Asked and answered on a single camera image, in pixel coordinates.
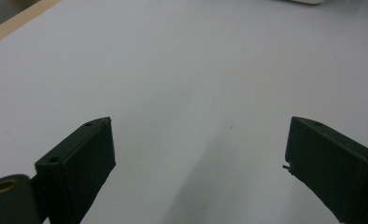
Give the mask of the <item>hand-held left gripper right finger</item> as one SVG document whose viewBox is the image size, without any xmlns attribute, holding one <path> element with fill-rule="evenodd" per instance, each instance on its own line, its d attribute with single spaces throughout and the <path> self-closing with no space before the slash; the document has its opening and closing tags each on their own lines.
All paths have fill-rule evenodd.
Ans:
<svg viewBox="0 0 368 224">
<path fill-rule="evenodd" d="M 368 224 L 368 147 L 331 127 L 293 117 L 285 152 L 288 170 L 343 224 Z"/>
</svg>

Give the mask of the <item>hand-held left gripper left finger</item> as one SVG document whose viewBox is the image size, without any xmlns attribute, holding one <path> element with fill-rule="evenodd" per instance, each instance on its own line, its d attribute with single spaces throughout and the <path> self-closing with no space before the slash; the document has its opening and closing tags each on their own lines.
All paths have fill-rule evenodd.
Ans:
<svg viewBox="0 0 368 224">
<path fill-rule="evenodd" d="M 111 118 L 81 125 L 35 163 L 52 224 L 79 224 L 116 165 Z"/>
</svg>

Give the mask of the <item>white plastic bin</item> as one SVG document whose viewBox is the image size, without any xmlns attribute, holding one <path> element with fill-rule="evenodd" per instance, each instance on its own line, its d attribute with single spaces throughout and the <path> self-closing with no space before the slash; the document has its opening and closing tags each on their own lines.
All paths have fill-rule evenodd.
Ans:
<svg viewBox="0 0 368 224">
<path fill-rule="evenodd" d="M 281 0 L 281 1 L 288 1 L 307 5 L 317 5 L 323 3 L 325 0 Z"/>
</svg>

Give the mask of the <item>wooden table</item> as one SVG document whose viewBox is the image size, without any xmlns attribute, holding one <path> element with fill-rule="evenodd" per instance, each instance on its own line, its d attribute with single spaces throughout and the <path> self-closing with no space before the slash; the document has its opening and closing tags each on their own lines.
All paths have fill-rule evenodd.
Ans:
<svg viewBox="0 0 368 224">
<path fill-rule="evenodd" d="M 24 0 L 9 0 L 14 7 L 21 9 L 17 15 L 0 24 L 0 40 L 21 28 L 25 23 L 46 12 L 62 0 L 32 0 L 33 4 L 25 4 Z"/>
</svg>

